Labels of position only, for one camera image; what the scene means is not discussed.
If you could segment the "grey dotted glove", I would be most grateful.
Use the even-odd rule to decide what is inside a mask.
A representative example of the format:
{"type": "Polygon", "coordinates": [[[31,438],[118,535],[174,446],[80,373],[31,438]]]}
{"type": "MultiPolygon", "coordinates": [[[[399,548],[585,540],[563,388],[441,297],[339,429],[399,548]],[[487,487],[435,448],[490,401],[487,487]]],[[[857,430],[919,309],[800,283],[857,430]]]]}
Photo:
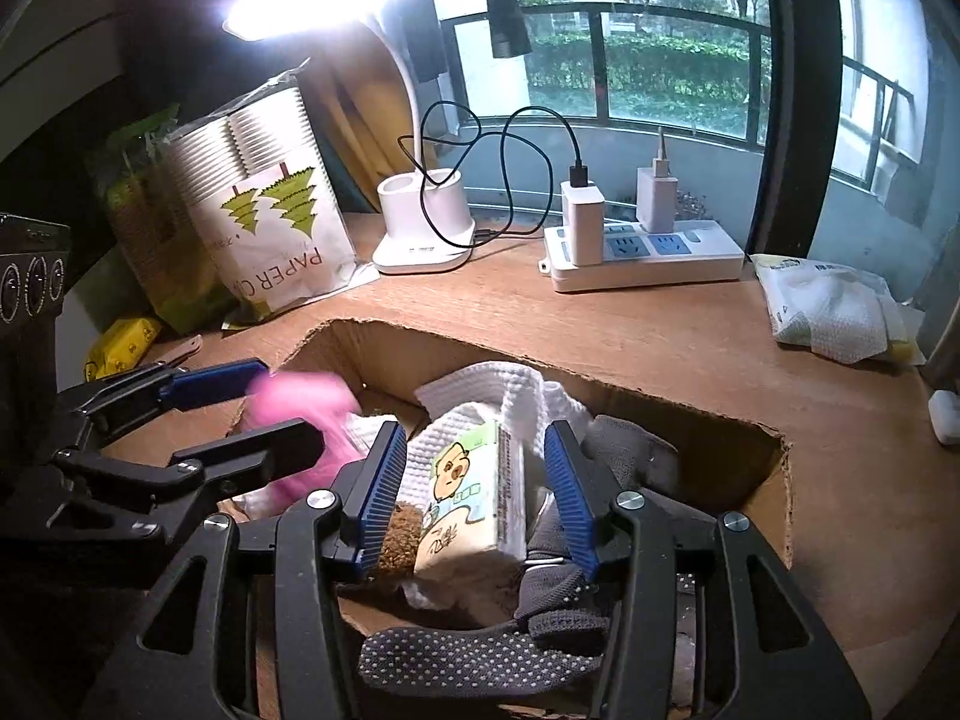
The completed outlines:
{"type": "Polygon", "coordinates": [[[569,557],[555,502],[527,548],[511,621],[478,631],[393,628],[364,642],[368,688],[416,699],[523,699],[567,688],[601,667],[612,603],[569,557]]]}

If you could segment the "white towel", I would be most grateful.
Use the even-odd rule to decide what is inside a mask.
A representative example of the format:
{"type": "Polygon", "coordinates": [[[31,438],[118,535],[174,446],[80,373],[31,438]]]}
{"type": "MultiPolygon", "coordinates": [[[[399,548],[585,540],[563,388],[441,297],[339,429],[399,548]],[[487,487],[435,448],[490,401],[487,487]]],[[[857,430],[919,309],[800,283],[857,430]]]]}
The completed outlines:
{"type": "MultiPolygon", "coordinates": [[[[583,437],[592,415],[556,380],[519,362],[485,361],[462,367],[415,390],[428,424],[407,444],[407,465],[398,499],[428,507],[431,464],[441,449],[472,427],[498,418],[523,444],[534,468],[544,455],[544,431],[566,421],[583,437]]],[[[247,388],[242,427],[246,431],[304,419],[324,436],[325,449],[313,468],[268,483],[233,502],[249,518],[271,517],[319,488],[329,488],[343,465],[361,460],[373,447],[388,416],[364,416],[347,382],[334,372],[263,374],[247,388]]]]}

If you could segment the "cartoon tissue pack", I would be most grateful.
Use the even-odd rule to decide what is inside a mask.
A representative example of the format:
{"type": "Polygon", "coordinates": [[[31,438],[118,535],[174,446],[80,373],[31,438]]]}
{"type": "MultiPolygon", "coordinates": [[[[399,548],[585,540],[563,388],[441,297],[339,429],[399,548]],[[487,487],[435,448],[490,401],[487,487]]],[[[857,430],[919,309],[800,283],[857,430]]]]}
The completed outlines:
{"type": "Polygon", "coordinates": [[[524,561],[523,444],[498,418],[446,445],[433,461],[430,479],[416,577],[436,583],[493,578],[524,561]]]}

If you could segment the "pink folding knife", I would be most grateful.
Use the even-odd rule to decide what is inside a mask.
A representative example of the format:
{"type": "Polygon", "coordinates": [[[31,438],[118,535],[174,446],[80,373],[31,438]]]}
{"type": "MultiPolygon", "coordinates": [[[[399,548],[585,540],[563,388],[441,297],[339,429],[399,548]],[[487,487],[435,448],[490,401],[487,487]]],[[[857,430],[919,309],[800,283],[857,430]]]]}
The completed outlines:
{"type": "Polygon", "coordinates": [[[186,359],[189,359],[190,356],[196,355],[202,349],[202,346],[202,335],[194,335],[182,343],[179,343],[178,346],[164,351],[162,355],[156,358],[156,364],[161,364],[161,366],[179,366],[179,364],[182,364],[186,359]]]}

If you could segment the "yellow packet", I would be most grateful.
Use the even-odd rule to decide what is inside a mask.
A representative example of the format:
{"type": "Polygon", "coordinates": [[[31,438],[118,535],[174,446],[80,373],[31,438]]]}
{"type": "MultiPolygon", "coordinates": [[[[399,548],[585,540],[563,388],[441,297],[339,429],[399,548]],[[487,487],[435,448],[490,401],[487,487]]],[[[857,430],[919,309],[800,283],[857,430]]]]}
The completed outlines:
{"type": "Polygon", "coordinates": [[[132,371],[137,367],[163,324],[155,317],[121,317],[89,348],[83,366],[86,382],[132,371]]]}

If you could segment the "green plastic bag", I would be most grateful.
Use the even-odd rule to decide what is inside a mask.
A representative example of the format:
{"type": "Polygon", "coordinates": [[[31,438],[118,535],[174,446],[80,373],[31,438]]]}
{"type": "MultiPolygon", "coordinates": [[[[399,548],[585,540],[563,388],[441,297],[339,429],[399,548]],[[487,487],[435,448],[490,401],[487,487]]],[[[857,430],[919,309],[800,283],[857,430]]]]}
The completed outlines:
{"type": "Polygon", "coordinates": [[[235,298],[218,278],[164,162],[178,125],[169,106],[114,130],[86,169],[117,245],[158,319],[190,335],[228,314],[235,298]]]}

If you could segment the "open cardboard box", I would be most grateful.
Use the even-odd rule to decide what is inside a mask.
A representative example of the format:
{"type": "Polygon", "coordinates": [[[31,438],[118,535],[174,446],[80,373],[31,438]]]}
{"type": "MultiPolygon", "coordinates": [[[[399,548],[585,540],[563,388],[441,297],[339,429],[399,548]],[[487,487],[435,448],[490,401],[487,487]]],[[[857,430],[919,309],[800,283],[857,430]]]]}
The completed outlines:
{"type": "Polygon", "coordinates": [[[381,562],[343,600],[371,717],[586,710],[615,598],[569,557],[544,470],[556,421],[623,486],[709,515],[739,507],[779,557],[794,554],[781,437],[441,335],[377,322],[317,330],[252,382],[239,422],[291,418],[319,427],[325,450],[306,472],[239,496],[249,517],[331,483],[384,422],[410,429],[381,562]]]}

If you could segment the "brown scrubbing sponge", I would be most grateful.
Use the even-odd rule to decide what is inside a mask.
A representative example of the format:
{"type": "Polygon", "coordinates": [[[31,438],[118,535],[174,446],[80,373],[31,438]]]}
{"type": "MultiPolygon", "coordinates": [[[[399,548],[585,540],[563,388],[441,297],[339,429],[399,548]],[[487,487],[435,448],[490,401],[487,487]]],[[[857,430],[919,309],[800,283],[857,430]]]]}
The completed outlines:
{"type": "Polygon", "coordinates": [[[423,535],[423,512],[408,502],[397,502],[377,560],[379,577],[407,577],[415,567],[423,535]]]}

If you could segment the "black audio device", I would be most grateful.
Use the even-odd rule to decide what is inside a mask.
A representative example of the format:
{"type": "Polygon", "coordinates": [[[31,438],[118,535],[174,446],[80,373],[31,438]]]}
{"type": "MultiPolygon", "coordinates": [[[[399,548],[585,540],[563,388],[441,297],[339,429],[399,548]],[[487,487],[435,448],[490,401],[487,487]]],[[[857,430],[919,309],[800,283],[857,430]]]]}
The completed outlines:
{"type": "Polygon", "coordinates": [[[52,356],[65,294],[70,229],[3,211],[2,358],[52,356]]]}

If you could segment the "paper cup package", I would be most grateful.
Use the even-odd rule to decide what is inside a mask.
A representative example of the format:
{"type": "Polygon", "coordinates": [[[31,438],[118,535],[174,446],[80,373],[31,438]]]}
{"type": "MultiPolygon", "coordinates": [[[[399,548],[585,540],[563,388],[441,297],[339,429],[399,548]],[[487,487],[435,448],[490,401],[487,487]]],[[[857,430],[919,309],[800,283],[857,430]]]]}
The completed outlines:
{"type": "Polygon", "coordinates": [[[376,277],[356,253],[299,87],[299,67],[163,140],[195,232],[238,301],[239,330],[376,277]]]}

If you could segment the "white earbud case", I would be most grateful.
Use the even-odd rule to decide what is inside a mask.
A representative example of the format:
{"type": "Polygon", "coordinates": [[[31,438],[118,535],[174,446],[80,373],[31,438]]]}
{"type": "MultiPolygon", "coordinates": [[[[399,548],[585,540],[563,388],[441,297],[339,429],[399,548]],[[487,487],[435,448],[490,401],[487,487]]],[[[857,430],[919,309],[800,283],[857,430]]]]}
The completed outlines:
{"type": "Polygon", "coordinates": [[[960,395],[950,390],[935,390],[928,401],[932,432],[940,444],[960,444],[960,395]]]}

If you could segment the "white wipes pack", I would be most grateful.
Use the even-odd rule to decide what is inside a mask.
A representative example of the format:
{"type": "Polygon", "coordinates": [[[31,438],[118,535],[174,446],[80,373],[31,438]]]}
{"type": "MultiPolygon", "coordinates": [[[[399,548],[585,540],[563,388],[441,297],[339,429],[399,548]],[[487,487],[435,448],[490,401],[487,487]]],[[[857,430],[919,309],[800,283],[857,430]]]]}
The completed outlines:
{"type": "Polygon", "coordinates": [[[923,366],[923,310],[901,304],[884,278],[848,265],[755,254],[776,343],[809,348],[844,366],[884,361],[923,366]]]}

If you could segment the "steel travel mug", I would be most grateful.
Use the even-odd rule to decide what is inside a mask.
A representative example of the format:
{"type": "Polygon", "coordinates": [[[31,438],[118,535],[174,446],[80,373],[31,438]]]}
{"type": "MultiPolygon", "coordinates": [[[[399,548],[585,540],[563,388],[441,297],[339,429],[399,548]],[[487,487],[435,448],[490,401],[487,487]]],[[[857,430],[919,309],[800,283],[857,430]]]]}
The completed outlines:
{"type": "Polygon", "coordinates": [[[926,310],[924,338],[931,349],[921,376],[935,390],[952,390],[958,380],[958,273],[947,271],[926,310]]]}

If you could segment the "white desk lamp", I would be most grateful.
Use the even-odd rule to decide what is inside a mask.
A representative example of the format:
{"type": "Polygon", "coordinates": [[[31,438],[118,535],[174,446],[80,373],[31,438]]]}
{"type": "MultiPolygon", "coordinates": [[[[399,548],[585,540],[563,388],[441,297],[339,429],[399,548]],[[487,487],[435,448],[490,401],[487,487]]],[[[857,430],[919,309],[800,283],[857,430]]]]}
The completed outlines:
{"type": "Polygon", "coordinates": [[[379,273],[434,275],[466,265],[475,223],[462,179],[433,169],[423,148],[423,119],[409,39],[382,26],[410,15],[410,0],[229,0],[223,27],[248,43],[282,37],[319,41],[317,94],[332,145],[372,188],[386,232],[373,252],[379,273]]]}

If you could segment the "white power strip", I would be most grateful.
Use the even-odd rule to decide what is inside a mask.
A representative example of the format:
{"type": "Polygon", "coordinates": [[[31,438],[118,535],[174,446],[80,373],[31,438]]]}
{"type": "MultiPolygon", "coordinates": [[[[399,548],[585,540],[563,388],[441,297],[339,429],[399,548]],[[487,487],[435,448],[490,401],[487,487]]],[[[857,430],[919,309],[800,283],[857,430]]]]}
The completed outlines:
{"type": "Polygon", "coordinates": [[[677,221],[665,234],[647,234],[636,221],[617,221],[604,226],[599,265],[576,265],[566,231],[549,227],[539,270],[556,293],[571,294],[737,281],[743,262],[743,250],[715,220],[677,221]]]}

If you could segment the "large white charger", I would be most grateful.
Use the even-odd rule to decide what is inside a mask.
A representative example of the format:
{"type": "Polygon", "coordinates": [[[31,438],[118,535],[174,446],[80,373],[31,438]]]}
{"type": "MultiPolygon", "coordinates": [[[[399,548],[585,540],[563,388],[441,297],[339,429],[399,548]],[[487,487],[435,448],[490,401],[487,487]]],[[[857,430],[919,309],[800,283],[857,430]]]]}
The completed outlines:
{"type": "Polygon", "coordinates": [[[604,194],[596,184],[562,183],[563,229],[568,257],[576,266],[604,261],[604,194]]]}

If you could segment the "black balcony railing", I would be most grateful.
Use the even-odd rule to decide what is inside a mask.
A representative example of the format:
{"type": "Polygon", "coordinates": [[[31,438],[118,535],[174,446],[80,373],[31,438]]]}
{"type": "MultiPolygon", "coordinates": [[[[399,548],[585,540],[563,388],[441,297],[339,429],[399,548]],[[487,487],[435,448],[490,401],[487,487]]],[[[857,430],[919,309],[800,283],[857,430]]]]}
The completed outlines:
{"type": "Polygon", "coordinates": [[[524,8],[529,52],[498,59],[485,13],[441,23],[454,96],[482,117],[519,104],[601,127],[660,125],[748,151],[773,102],[768,26],[717,13],[566,0],[524,8]]]}

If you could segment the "small white charger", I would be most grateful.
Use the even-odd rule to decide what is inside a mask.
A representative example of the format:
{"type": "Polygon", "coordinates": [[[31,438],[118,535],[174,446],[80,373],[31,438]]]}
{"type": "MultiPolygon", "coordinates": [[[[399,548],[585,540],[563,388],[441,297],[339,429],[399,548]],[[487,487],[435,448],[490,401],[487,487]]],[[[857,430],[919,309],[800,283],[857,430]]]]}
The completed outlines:
{"type": "Polygon", "coordinates": [[[679,183],[670,169],[663,130],[658,138],[651,166],[640,167],[636,176],[636,220],[649,234],[669,234],[674,231],[679,183]]]}

